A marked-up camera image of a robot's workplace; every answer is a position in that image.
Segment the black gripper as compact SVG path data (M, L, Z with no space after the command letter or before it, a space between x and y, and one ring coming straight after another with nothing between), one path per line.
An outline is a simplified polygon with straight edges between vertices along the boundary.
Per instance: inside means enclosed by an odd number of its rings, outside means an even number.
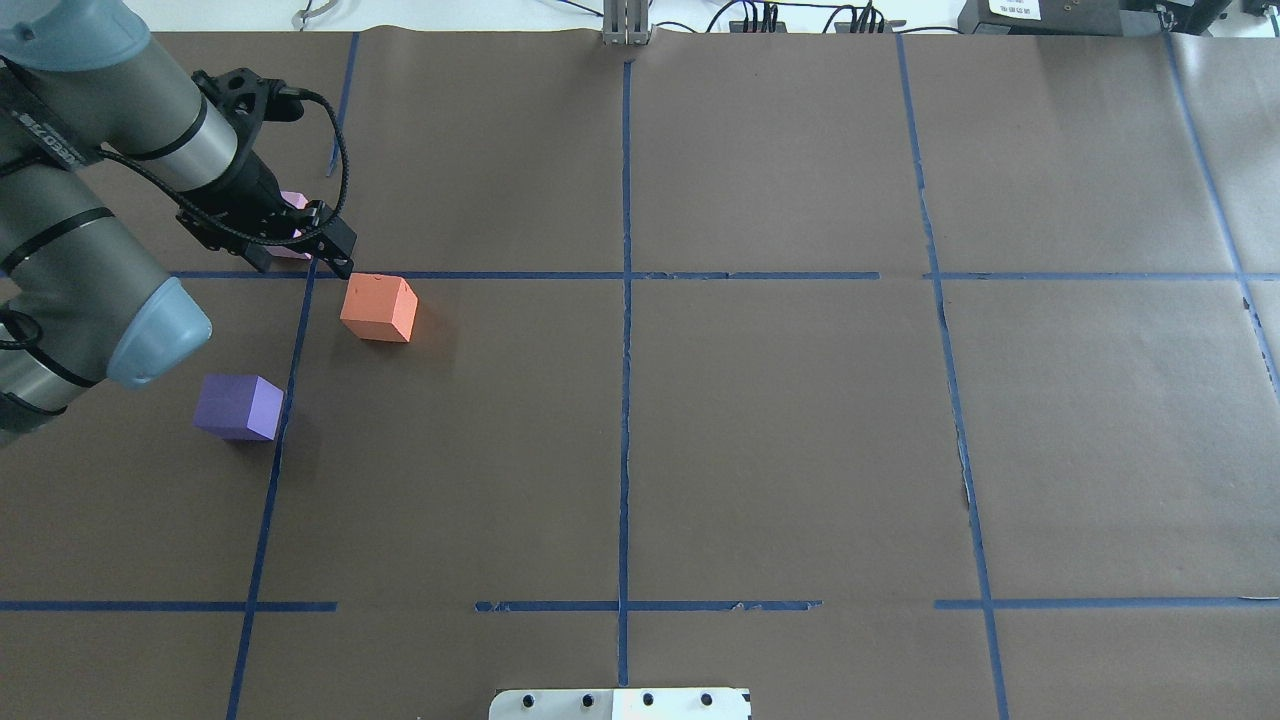
M182 195L223 225L256 240L291 241L291 251L319 260L339 279L353 274L357 234L325 202L294 208L282 197L274 173L255 152L224 177ZM239 256L256 272L271 270L274 256L265 246L244 246Z

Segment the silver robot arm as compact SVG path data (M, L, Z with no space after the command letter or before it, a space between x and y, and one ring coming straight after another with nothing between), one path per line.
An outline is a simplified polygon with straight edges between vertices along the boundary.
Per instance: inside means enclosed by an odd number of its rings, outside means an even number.
M256 154L262 126L320 94L239 68L184 72L123 1L5 1L3 46L3 443L63 416L101 382L142 388L212 325L186 287L83 181L111 161L177 206L209 251L257 272L283 246L353 270L346 200L302 208Z

